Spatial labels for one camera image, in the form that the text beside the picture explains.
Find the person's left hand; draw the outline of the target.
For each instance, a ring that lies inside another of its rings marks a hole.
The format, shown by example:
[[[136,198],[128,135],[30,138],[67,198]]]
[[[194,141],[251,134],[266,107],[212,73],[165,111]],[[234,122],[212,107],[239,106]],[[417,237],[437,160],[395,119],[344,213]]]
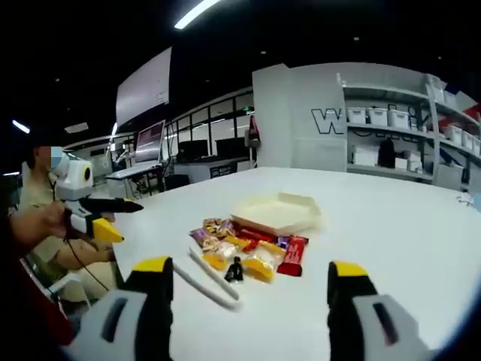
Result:
[[[41,224],[46,236],[65,238],[70,229],[69,210],[62,202],[52,202],[41,209]]]

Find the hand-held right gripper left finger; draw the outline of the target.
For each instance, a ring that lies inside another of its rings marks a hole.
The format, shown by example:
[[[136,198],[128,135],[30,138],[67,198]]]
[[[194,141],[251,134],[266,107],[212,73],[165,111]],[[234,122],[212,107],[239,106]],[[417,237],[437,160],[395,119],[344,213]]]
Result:
[[[170,360],[173,271],[169,256],[135,265],[122,287],[83,315],[69,359]]]

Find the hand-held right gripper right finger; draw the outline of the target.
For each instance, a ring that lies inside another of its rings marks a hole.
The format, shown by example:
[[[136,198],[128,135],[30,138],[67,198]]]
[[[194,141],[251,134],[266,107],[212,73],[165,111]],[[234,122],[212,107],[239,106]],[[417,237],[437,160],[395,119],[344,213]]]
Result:
[[[379,294],[353,262],[328,267],[327,326],[331,360],[430,360],[414,317],[393,297]]]

